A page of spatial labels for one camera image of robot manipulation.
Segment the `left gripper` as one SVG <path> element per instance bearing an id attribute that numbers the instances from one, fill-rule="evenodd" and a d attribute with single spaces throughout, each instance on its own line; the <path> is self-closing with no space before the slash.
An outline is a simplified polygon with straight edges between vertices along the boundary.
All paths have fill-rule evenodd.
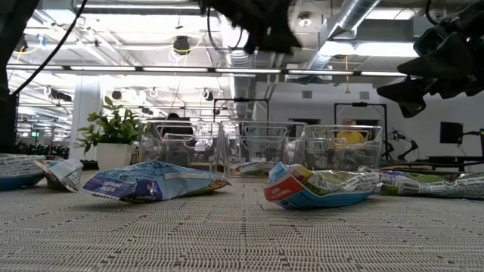
<path id="1" fill-rule="evenodd" d="M 260 51 L 292 54 L 302 45 L 288 25 L 291 0 L 196 0 L 202 12 L 215 10 L 250 36 L 244 52 Z"/>

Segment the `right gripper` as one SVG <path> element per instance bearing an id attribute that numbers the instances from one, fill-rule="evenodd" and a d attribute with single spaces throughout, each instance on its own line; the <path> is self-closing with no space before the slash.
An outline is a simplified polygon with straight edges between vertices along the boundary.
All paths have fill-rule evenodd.
<path id="1" fill-rule="evenodd" d="M 397 66 L 400 73 L 434 79 L 412 79 L 377 88 L 377 93 L 396 102 L 405 118 L 426 109 L 424 96 L 450 99 L 483 91 L 483 3 L 476 2 L 455 14 L 430 18 L 443 42 L 434 51 Z"/>

